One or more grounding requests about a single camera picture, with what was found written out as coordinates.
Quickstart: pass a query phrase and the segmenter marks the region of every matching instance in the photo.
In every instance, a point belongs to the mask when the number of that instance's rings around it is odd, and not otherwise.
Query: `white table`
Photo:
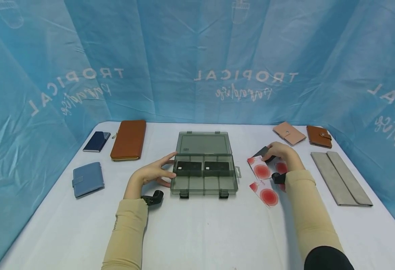
[[[104,122],[94,131],[115,134],[118,127],[119,122]],[[305,127],[297,128],[306,134]],[[143,269],[303,269],[286,194],[276,188],[280,202],[269,210],[249,188],[255,177],[246,159],[264,145],[282,141],[271,126],[148,123],[138,161],[112,162],[111,138],[101,153],[78,151],[3,258],[0,270],[100,269],[128,178],[137,168],[174,151],[178,133],[190,130],[229,133],[234,162],[242,172],[238,193],[227,200],[217,196],[181,200],[168,188],[144,187],[144,193],[150,195],[156,189],[163,190],[164,201],[149,211]],[[337,206],[310,156],[313,151],[326,149],[311,146],[307,140],[294,148],[313,174],[354,268],[395,269],[395,221],[339,145],[333,141],[332,150],[358,179],[374,203],[372,208]],[[73,169],[97,161],[101,162],[106,188],[75,199]]]

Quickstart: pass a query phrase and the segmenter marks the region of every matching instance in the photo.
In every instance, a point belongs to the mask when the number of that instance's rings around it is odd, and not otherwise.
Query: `printed logo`
[[[23,17],[15,1],[0,0],[0,15],[2,20],[13,29],[23,26]]]
[[[234,24],[241,24],[247,19],[250,4],[244,1],[246,0],[236,0],[232,3],[232,22]]]

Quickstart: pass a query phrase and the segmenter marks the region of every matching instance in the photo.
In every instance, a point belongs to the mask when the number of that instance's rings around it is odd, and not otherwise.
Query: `blue fabric curtain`
[[[0,0],[0,260],[136,118],[322,125],[395,218],[395,0]]]

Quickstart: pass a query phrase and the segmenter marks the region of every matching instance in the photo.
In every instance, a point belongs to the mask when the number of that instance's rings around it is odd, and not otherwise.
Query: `brown leather long wallet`
[[[113,161],[140,159],[143,149],[145,120],[122,121],[110,153]]]

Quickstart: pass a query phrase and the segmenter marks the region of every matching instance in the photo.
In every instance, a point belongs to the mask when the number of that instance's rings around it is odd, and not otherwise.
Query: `brown card holder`
[[[306,131],[308,133],[308,140],[310,141],[311,145],[332,148],[332,137],[325,128],[306,126]]]
[[[306,138],[304,134],[302,134],[288,122],[283,122],[280,125],[274,127],[272,130],[292,146]]]
[[[122,121],[110,153],[113,161],[140,159],[143,148],[145,120]]]

